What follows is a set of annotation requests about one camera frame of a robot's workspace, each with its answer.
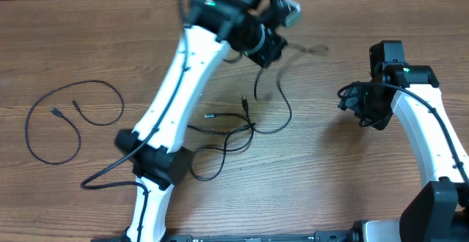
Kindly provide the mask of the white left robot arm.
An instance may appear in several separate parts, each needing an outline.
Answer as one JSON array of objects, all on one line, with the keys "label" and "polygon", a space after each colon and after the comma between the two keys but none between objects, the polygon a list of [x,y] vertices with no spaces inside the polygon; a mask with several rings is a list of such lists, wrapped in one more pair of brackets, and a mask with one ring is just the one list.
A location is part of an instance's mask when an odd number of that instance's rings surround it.
[{"label": "white left robot arm", "polygon": [[291,26],[299,14],[299,4],[289,0],[191,0],[181,12],[182,35],[163,83],[136,126],[115,140],[136,176],[124,241],[163,240],[171,193],[194,156],[183,147],[188,122],[215,69],[231,50],[269,67],[287,45],[276,29]]}]

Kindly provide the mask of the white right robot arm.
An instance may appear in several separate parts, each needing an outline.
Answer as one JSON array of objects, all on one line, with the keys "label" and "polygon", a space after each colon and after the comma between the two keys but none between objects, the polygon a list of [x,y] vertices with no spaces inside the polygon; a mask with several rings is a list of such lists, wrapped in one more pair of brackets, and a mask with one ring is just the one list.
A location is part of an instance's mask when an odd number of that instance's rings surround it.
[{"label": "white right robot arm", "polygon": [[352,241],[467,241],[468,154],[443,106],[429,66],[382,65],[369,82],[352,82],[337,95],[361,127],[382,130],[397,117],[412,147],[422,189],[398,219],[361,221]]}]

